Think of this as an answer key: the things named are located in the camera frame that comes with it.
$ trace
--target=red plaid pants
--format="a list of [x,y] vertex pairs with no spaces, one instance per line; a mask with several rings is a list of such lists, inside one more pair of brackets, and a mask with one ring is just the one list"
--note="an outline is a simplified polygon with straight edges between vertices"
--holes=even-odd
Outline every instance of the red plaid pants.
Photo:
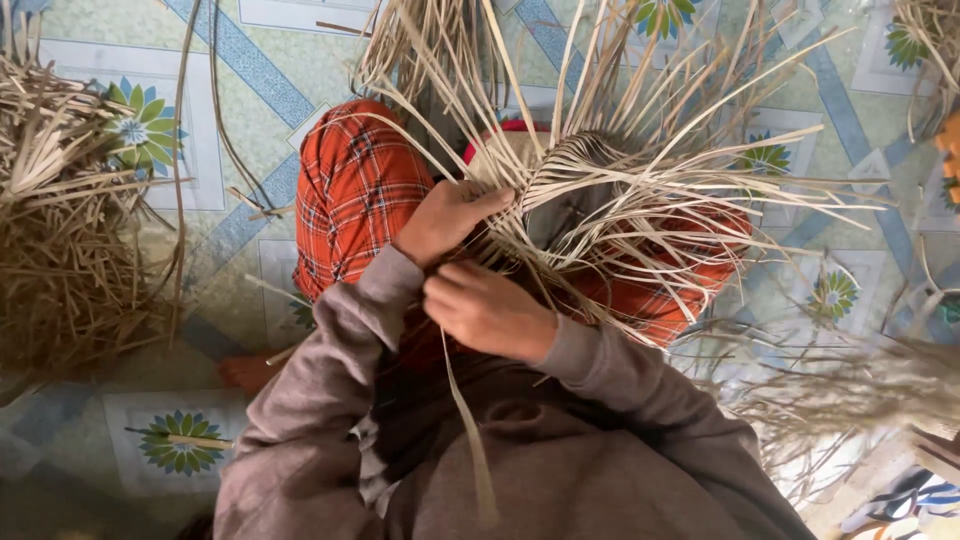
[[[417,149],[387,123],[364,115],[371,113],[398,121],[379,102],[347,102],[329,110],[300,147],[296,201],[299,260],[293,280],[311,301],[335,282],[356,282],[434,185]],[[718,214],[715,218],[741,230],[750,227],[743,215]],[[679,217],[667,219],[661,226],[706,230]],[[722,248],[691,249],[708,254]],[[650,253],[674,262],[655,250]],[[718,290],[735,268],[732,263],[701,264],[694,271],[704,286]],[[608,285],[595,274],[571,276],[570,281],[611,309],[647,321],[638,330],[661,346],[688,326],[676,300],[658,285],[620,280]],[[697,291],[679,289],[677,294],[693,316],[706,306]],[[408,312],[406,323],[397,361],[422,368],[444,357],[439,329],[418,307]]]

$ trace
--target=hand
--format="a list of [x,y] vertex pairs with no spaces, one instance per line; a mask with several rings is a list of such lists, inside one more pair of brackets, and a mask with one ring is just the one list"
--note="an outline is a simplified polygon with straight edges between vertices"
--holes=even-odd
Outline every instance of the hand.
[[468,196],[468,185],[463,182],[438,183],[400,230],[394,247],[426,268],[460,245],[484,218],[509,208],[516,193],[504,187],[473,202],[468,202]]
[[491,355],[539,364],[557,315],[520,285],[472,262],[451,262],[423,285],[423,310],[457,341]]

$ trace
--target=sleeve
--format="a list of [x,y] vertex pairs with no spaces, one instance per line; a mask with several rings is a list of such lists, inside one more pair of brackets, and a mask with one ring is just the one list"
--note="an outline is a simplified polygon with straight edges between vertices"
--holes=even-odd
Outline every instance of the sleeve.
[[707,490],[748,538],[815,538],[760,467],[750,425],[726,418],[659,350],[613,327],[585,327],[561,316],[550,352],[537,367],[651,433],[651,446]]
[[247,410],[236,458],[222,473],[215,538],[380,538],[357,486],[349,431],[372,406],[373,376],[396,351],[421,270],[390,245],[356,285],[336,283],[314,305],[317,329]]

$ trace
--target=bare foot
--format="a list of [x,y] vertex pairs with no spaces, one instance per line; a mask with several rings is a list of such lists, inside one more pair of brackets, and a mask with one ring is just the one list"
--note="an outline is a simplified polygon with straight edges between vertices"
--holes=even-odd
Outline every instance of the bare foot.
[[276,355],[276,351],[251,356],[233,356],[220,362],[217,370],[227,387],[239,386],[243,388],[243,392],[248,398],[252,398],[259,394],[260,390],[263,390],[263,387],[267,385],[267,382],[270,382],[270,379],[283,369],[284,362],[272,366],[267,365],[267,359],[274,355]]

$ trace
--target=gray cloth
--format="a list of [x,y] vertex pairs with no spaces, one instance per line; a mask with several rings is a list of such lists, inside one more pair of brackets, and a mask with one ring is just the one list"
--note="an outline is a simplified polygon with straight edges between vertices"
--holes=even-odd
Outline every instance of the gray cloth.
[[[317,330],[250,405],[216,538],[814,538],[757,464],[750,426],[725,418],[660,352],[564,317],[537,366],[560,383],[534,388],[539,373],[503,358],[457,360],[501,515],[479,529],[445,380],[394,381],[374,401],[378,361],[396,352],[422,282],[388,245],[356,285],[324,292]],[[368,413],[365,503],[350,431]]]

